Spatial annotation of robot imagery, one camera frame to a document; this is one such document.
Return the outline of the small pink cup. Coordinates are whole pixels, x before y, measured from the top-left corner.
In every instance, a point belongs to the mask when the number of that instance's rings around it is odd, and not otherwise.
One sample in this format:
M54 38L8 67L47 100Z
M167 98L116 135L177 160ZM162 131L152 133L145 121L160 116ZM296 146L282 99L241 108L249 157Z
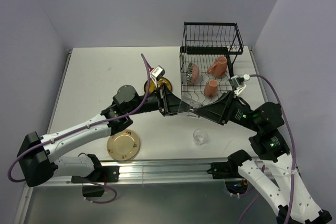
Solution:
M212 98L217 94L218 90L218 82L217 80L210 80L205 88L204 88L204 95L208 98Z

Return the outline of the beige floral plate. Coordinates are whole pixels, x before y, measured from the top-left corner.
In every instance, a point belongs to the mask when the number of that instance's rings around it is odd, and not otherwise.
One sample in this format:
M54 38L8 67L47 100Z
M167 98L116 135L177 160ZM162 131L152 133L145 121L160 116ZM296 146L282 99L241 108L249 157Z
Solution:
M128 161L140 150L141 141L133 130L124 130L107 140L107 152L116 161Z

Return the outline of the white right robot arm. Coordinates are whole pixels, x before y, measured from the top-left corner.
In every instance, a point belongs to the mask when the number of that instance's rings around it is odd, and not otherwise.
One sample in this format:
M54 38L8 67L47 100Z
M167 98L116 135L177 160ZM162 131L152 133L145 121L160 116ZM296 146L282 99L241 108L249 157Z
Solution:
M277 223L328 223L330 213L313 200L297 172L294 151L278 131L284 125L281 106L266 102L255 110L233 92L224 93L216 102L193 112L218 124L229 121L256 132L249 138L251 147L275 181L272 182L245 150L228 156L226 162L212 163L207 171L214 179L241 176L267 201Z

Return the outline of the yellow patterned plate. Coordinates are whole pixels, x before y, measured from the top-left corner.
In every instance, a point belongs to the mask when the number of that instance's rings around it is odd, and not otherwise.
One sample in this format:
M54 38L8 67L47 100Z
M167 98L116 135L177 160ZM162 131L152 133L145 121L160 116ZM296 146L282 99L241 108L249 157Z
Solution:
M172 84L171 84L171 82L167 78L162 77L157 82L157 85L162 85L163 83L167 86L167 88L170 91L173 90ZM147 81L145 81L144 86L143 86L143 91L144 91L144 93L146 93L148 91L148 93L151 94L151 93L153 93L156 90L156 88L157 88L157 86L155 85L155 83L153 82L153 80L150 81L150 86L148 86Z

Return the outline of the black white patterned bowl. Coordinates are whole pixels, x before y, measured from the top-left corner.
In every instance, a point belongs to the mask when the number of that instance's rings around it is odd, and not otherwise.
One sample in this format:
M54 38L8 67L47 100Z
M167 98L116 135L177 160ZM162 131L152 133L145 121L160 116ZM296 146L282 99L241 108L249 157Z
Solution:
M190 62L186 71L186 81L188 85L195 84L199 79L199 68L196 64Z

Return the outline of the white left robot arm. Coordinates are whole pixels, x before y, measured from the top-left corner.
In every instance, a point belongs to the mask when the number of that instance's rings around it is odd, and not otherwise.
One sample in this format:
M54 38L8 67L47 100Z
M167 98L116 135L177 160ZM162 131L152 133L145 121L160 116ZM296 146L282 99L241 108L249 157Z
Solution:
M53 134L27 134L17 154L24 181L29 187L45 183L60 171L62 156L91 141L125 130L133 123L130 119L133 114L159 111L163 116L173 116L188 109L188 104L165 84L142 96L133 86L124 85L118 89L112 104L88 121Z

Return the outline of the clear glass cup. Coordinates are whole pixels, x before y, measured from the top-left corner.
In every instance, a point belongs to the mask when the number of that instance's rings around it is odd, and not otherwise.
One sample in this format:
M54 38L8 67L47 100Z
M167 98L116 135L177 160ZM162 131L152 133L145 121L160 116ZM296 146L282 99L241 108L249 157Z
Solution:
M203 145L207 142L208 135L205 130L196 129L193 133L193 140L196 145Z
M202 103L193 100L192 98L182 96L177 114L185 117L198 118L199 116L195 111L197 111L202 106Z

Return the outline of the large pink floral mug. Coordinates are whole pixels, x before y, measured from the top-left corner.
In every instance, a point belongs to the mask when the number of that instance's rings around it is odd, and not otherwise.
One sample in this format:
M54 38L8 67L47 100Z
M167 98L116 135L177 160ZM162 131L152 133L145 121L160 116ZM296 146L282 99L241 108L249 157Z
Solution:
M226 72L227 65L228 63L226 57L220 56L208 68L207 74L213 75L215 78L222 78Z

